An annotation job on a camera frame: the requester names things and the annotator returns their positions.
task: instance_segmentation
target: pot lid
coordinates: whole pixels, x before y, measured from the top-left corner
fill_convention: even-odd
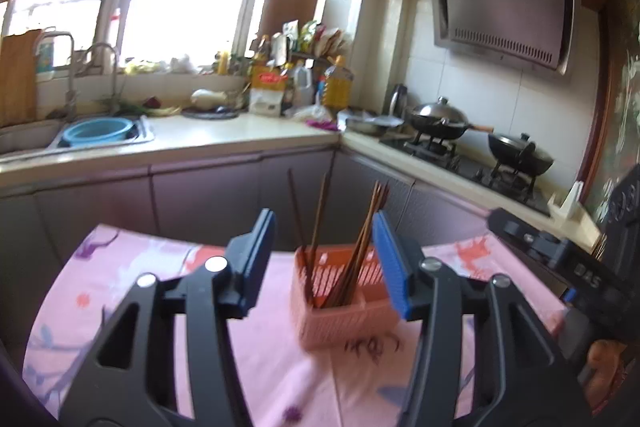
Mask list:
[[[527,133],[520,134],[520,137],[507,136],[506,134],[494,134],[494,136],[502,143],[515,147],[518,150],[523,150],[529,143],[532,143]],[[540,149],[537,144],[533,151],[533,156],[544,161],[552,162],[554,160],[545,150]]]
[[[449,105],[449,100],[444,96],[439,97],[437,102],[425,103],[415,107],[412,113],[415,116],[424,116],[433,120],[440,120],[444,124],[463,124],[469,121],[459,109]]]

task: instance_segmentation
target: pink plastic basket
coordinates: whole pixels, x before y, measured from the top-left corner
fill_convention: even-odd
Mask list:
[[[316,308],[305,299],[305,264],[296,250],[290,309],[294,328],[303,349],[318,349],[351,339],[370,337],[392,329],[399,320],[391,307],[382,279],[382,269],[373,249],[360,270],[353,303],[337,308],[318,309],[349,261],[353,247],[318,247],[313,272]]]

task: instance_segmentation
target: white countertop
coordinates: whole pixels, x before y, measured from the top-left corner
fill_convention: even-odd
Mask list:
[[[217,156],[341,143],[407,176],[450,192],[478,207],[502,207],[538,229],[567,237],[591,250],[599,231],[582,210],[578,221],[560,221],[531,210],[474,182],[382,145],[355,132],[340,135],[283,118],[241,114],[233,120],[193,120],[183,116],[150,118],[156,138],[147,143],[40,156],[0,164],[0,188],[29,185],[93,172],[188,162]]]
[[[40,156],[0,164],[0,188],[216,156],[338,143],[339,135],[284,118],[241,114],[232,120],[150,118],[151,142]]]

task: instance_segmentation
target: stainless steel sink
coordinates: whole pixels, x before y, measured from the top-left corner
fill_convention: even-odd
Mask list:
[[[46,149],[63,125],[59,120],[45,120],[0,129],[0,160]]]
[[[96,116],[101,115],[79,118],[73,123],[96,118]],[[72,125],[69,123],[46,120],[5,127],[0,129],[0,165],[41,156],[145,143],[155,138],[146,116],[126,116],[124,118],[128,118],[134,124],[126,139],[73,148],[70,148],[62,138],[65,129]]]

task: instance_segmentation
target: blue gripper pad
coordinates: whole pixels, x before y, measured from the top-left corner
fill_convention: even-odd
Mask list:
[[[433,289],[420,277],[422,249],[415,239],[396,235],[383,210],[373,216],[373,244],[394,309],[406,321],[426,317]]]

